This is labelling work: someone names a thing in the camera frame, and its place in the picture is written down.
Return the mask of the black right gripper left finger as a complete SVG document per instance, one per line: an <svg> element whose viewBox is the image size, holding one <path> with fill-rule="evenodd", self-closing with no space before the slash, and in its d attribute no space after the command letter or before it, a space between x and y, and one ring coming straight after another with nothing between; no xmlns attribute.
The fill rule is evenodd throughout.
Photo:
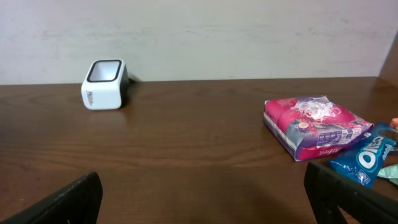
<svg viewBox="0 0 398 224"><path fill-rule="evenodd" d="M1 224L95 224L102 197L100 177L90 172Z"/></svg>

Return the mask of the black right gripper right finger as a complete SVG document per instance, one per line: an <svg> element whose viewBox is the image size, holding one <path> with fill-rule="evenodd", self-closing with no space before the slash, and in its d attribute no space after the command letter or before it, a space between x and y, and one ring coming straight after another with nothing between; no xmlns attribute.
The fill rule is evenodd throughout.
<svg viewBox="0 0 398 224"><path fill-rule="evenodd" d="M360 223L397 223L397 201L316 162L309 162L304 187L318 223L346 223L344 210Z"/></svg>

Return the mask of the blue Oreo cookie pack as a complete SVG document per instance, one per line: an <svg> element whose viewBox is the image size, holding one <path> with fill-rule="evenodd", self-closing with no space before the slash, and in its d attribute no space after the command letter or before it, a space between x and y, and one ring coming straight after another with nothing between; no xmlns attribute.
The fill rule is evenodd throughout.
<svg viewBox="0 0 398 224"><path fill-rule="evenodd" d="M371 188L388 154L397 145L397 130L378 122L368 137L328 163L337 173Z"/></svg>

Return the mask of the teal wet wipes pack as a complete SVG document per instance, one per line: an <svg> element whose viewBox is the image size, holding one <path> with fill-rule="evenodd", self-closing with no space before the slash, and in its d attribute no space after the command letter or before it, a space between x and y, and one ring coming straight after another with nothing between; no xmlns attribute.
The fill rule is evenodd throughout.
<svg viewBox="0 0 398 224"><path fill-rule="evenodd" d="M393 184L398 185L398 164L382 168L377 176L388 179Z"/></svg>

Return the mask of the red purple snack bag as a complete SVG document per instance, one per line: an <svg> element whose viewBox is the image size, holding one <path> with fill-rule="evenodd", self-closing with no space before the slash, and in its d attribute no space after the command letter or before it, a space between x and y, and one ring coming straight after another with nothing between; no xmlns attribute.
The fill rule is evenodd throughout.
<svg viewBox="0 0 398 224"><path fill-rule="evenodd" d="M263 117L295 161L337 154L368 137L373 128L324 95L266 100Z"/></svg>

